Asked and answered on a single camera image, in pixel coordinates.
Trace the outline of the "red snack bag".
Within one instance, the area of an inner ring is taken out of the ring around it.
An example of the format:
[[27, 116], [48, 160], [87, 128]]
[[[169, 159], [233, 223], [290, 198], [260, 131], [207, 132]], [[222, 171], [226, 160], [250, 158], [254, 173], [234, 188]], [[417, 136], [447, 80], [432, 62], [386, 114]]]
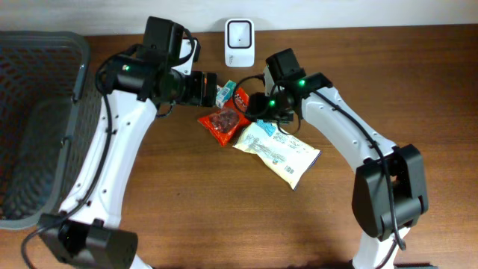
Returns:
[[224, 102], [220, 110], [200, 117], [198, 122], [209, 130], [221, 146], [225, 146], [237, 131], [251, 124], [251, 121], [237, 110], [231, 98]]

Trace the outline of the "cream yellow snack bag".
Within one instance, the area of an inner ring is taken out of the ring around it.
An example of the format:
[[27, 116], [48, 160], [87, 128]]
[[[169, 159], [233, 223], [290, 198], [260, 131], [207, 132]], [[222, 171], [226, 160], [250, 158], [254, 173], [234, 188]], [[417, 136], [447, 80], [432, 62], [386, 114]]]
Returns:
[[263, 120], [247, 126], [241, 132], [234, 148], [257, 155], [294, 191], [302, 175], [314, 165], [322, 153], [293, 135], [280, 132], [276, 125]]

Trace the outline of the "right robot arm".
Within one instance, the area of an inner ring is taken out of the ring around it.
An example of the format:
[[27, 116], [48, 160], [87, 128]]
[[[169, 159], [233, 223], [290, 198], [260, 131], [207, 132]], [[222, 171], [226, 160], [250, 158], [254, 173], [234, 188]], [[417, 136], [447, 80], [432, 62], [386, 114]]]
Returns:
[[265, 72], [258, 79], [265, 89], [250, 97], [251, 118], [279, 125], [295, 113], [322, 133], [354, 172], [352, 209], [362, 236], [347, 266], [396, 268], [405, 236], [429, 209], [420, 151], [376, 132], [321, 73], [278, 80]]

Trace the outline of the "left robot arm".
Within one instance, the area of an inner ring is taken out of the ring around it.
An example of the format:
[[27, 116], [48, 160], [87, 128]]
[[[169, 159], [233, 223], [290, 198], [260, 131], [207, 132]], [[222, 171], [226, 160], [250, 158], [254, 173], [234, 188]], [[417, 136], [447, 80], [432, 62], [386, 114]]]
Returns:
[[151, 61], [126, 53], [96, 73], [99, 121], [75, 184], [57, 214], [43, 214], [38, 235], [52, 255], [75, 268], [148, 268], [136, 233], [119, 228], [138, 150], [161, 104], [212, 107], [217, 76], [193, 71], [194, 56]]

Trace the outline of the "small orange teal box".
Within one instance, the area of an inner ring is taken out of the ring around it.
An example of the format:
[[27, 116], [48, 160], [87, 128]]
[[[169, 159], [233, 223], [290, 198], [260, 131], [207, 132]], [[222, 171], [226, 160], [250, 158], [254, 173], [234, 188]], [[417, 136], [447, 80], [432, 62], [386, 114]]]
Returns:
[[215, 104], [218, 108], [222, 108], [231, 99], [235, 86], [236, 83], [231, 80], [227, 81], [223, 87], [217, 85]]

